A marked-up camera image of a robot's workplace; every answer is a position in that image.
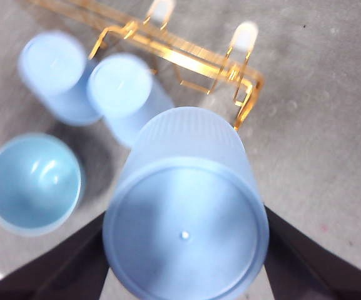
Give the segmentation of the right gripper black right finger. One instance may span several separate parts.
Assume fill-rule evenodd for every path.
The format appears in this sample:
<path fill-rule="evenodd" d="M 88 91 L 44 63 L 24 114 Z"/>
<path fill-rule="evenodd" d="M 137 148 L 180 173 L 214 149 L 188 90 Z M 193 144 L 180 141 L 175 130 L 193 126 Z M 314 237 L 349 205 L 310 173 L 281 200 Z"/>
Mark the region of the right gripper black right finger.
<path fill-rule="evenodd" d="M 275 299 L 361 299 L 361 269 L 265 210 L 270 230 L 265 269 Z"/>

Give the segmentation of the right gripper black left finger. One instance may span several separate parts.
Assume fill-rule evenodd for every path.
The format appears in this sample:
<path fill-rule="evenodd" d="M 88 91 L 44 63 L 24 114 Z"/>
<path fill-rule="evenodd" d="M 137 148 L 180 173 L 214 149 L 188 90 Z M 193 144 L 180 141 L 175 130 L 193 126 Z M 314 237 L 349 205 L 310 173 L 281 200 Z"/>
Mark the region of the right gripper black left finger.
<path fill-rule="evenodd" d="M 0 299 L 99 299 L 108 273 L 101 214 L 0 280 Z"/>

